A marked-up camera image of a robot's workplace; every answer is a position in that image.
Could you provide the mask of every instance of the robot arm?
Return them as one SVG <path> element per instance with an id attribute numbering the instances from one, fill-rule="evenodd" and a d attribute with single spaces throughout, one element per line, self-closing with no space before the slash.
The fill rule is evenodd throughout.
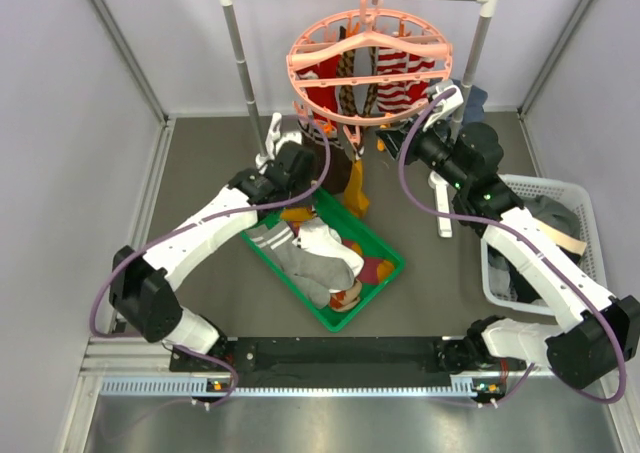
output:
<path id="1" fill-rule="evenodd" d="M 456 91 L 438 104 L 414 137 L 407 163 L 422 161 L 455 188 L 453 207 L 457 214 L 494 220 L 534 244 L 539 254 L 498 226 L 462 223 L 471 226 L 517 268 L 553 311 L 558 324 L 539 325 L 498 317 L 481 320 L 469 328 L 463 348 L 456 346 L 458 352 L 451 354 L 446 347 L 440 352 L 441 362 L 445 369 L 456 371 L 492 362 L 492 358 L 518 358 L 551 367 L 566 383 L 582 389 L 616 368 L 614 350 L 600 323 L 543 258 L 577 285 L 604 316 L 616 334 L 625 361 L 635 355 L 640 337 L 640 304 L 633 297 L 616 299 L 540 231 L 522 201 L 497 174 L 503 150 L 490 126 L 471 123 L 461 130 L 458 138 L 450 137 L 448 125 L 441 118 L 462 103 L 457 87 L 443 82 L 429 88 L 428 94 L 433 97 L 449 88 Z M 412 126 L 412 122 L 407 122 L 378 132 L 396 159 Z"/>
<path id="2" fill-rule="evenodd" d="M 311 184 L 314 155 L 295 141 L 279 145 L 274 160 L 260 171 L 238 173 L 218 195 L 182 225 L 194 228 L 150 248 L 112 284 L 109 301 L 150 343 L 163 341 L 222 357 L 227 338 L 213 323 L 180 306 L 175 291 L 186 276 L 227 240 L 255 225 L 262 212 L 246 211 L 205 221 L 211 215 L 288 199 Z M 133 249 L 122 248 L 115 268 Z"/>

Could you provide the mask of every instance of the white wall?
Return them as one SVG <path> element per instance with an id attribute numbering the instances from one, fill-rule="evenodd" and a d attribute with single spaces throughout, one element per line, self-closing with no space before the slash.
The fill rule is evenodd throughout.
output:
<path id="1" fill-rule="evenodd" d="M 52 451 L 158 125 L 86 0 L 0 0 L 0 451 Z"/>
<path id="2" fill-rule="evenodd" d="M 637 0 L 596 0 L 528 118 L 546 176 L 591 195 L 609 288 L 638 288 L 640 228 L 636 169 L 640 136 Z M 634 383 L 640 392 L 640 360 Z"/>
<path id="3" fill-rule="evenodd" d="M 246 114 L 218 0 L 106 0 L 170 113 Z M 304 29 L 358 0 L 234 0 L 258 107 L 291 108 L 284 58 Z M 519 106 L 578 0 L 500 0 L 478 69 L 489 106 Z M 384 0 L 432 22 L 453 43 L 454 75 L 469 53 L 475 3 Z"/>

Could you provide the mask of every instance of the white laundry basket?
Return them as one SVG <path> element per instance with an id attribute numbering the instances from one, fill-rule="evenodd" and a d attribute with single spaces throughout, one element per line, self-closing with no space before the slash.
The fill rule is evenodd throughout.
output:
<path id="1" fill-rule="evenodd" d="M 521 198 L 535 198 L 539 195 L 545 195 L 562 203 L 578 215 L 580 219 L 580 239 L 587 243 L 587 249 L 582 257 L 580 268 L 591 279 L 606 287 L 607 280 L 604 274 L 598 229 L 596 228 L 596 219 L 587 191 L 578 185 L 545 178 L 518 175 L 500 175 L 500 177 Z M 489 287 L 489 251 L 484 240 L 482 240 L 480 248 L 482 289 L 487 300 L 513 310 L 553 316 L 548 306 L 520 303 L 513 296 L 505 297 L 501 294 L 494 294 Z"/>

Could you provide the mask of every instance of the green plastic tray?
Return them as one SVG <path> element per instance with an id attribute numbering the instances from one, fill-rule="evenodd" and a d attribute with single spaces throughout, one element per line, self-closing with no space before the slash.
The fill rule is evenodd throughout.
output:
<path id="1" fill-rule="evenodd" d="M 379 285 L 362 285 L 360 303 L 358 303 L 353 310 L 345 313 L 338 313 L 328 306 L 319 310 L 313 306 L 307 298 L 305 298 L 302 292 L 298 290 L 289 278 L 287 278 L 287 275 L 264 253 L 262 253 L 262 251 L 260 251 L 260 248 L 251 241 L 246 233 L 243 233 L 242 237 L 269 265 L 269 267 L 275 271 L 276 275 L 278 275 L 280 279 L 296 294 L 296 296 L 300 298 L 307 308 L 309 308 L 311 313 L 320 320 L 320 323 L 326 326 L 329 331 L 335 333 L 344 328 L 360 310 L 367 306 L 367 304 L 369 304 L 369 302 L 378 293 L 380 293 L 385 286 L 398 276 L 398 274 L 404 269 L 406 261 L 373 231 L 367 228 L 358 218 L 353 216 L 344 206 L 338 203 L 329 193 L 323 189 L 319 189 L 315 192 L 314 196 L 316 198 L 315 208 L 318 216 L 322 218 L 327 225 L 334 228 L 342 238 L 358 243 L 362 247 L 362 251 L 365 256 L 384 258 L 385 260 L 389 260 L 395 266 L 393 273 Z M 278 221 L 280 221 L 279 211 L 267 216 L 259 223 L 259 225 L 266 225 L 268 228 L 272 228 Z"/>

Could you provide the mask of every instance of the pile of socks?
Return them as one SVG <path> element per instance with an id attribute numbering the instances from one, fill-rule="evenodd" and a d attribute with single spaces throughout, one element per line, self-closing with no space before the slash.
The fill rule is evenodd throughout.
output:
<path id="1" fill-rule="evenodd" d="M 357 243 L 343 240 L 318 217 L 280 221 L 271 229 L 261 225 L 247 235 L 318 309 L 352 310 L 363 283 L 377 285 L 394 269 L 387 260 L 363 258 Z"/>

